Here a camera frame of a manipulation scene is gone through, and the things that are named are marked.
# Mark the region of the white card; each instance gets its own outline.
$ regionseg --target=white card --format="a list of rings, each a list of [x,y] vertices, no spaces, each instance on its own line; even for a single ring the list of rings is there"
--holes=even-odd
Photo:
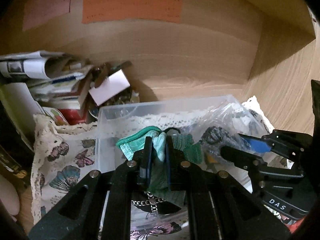
[[[91,88],[89,93],[97,106],[100,106],[105,101],[128,87],[130,87],[129,81],[125,77],[123,71],[119,70],[107,77],[98,88]]]

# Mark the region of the pink butterfly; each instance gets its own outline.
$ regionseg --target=pink butterfly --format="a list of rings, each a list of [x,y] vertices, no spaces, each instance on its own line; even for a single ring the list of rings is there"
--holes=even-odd
[[[86,157],[86,153],[88,152],[88,149],[85,149],[83,152],[80,152],[76,155],[76,164],[79,166],[79,168],[83,168],[84,165],[92,165],[94,164],[94,161],[91,160],[90,158]]]

